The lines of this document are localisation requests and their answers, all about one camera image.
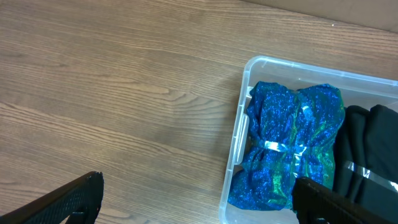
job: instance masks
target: clear plastic band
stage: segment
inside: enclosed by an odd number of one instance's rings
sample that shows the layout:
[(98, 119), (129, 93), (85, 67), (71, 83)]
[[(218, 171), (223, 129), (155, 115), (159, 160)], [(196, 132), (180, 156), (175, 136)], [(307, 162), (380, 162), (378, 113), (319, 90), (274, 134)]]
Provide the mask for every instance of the clear plastic band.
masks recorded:
[(398, 184), (382, 178), (367, 168), (356, 165), (350, 161), (346, 161), (344, 167), (398, 194)]

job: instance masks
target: black object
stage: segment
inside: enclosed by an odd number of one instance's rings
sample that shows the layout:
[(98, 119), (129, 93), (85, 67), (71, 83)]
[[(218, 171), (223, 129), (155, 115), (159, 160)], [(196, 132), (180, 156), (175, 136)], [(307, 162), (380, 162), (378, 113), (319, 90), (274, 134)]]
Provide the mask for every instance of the black object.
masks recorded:
[(391, 224), (307, 177), (296, 179), (292, 195), (300, 224)]
[(347, 169), (346, 161), (398, 183), (398, 113), (377, 105), (346, 109), (334, 145), (333, 191), (390, 222), (398, 223), (398, 193)]
[(104, 179), (101, 172), (89, 172), (33, 202), (0, 217), (3, 223), (92, 224), (101, 209)]

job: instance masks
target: sequined cloth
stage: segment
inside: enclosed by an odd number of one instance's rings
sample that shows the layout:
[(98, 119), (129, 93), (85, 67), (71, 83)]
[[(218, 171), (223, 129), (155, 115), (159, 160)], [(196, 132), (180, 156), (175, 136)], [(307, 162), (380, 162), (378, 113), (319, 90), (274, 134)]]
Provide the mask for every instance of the sequined cloth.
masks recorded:
[(232, 179), (228, 202), (249, 210), (292, 208), (295, 178), (333, 186), (333, 143), (345, 111), (339, 89), (293, 91), (259, 82), (247, 108), (250, 151)]

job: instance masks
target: wood grain surface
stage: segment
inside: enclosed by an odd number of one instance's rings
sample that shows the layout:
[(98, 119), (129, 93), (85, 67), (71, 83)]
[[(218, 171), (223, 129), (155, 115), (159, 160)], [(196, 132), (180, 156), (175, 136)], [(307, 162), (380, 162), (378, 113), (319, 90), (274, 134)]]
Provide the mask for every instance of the wood grain surface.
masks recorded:
[(0, 215), (97, 170), (97, 223), (218, 223), (255, 55), (398, 79), (398, 34), (247, 2), (0, 0)]

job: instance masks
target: blue green iridescent fabric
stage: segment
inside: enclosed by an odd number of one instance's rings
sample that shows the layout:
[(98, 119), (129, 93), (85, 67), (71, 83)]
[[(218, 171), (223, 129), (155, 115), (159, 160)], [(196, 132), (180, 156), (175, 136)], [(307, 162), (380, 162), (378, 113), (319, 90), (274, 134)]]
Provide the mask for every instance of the blue green iridescent fabric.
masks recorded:
[(289, 90), (259, 82), (247, 108), (250, 151), (235, 173), (228, 202), (249, 210), (292, 208), (296, 177), (333, 186), (333, 143), (345, 111), (339, 89), (317, 85)]

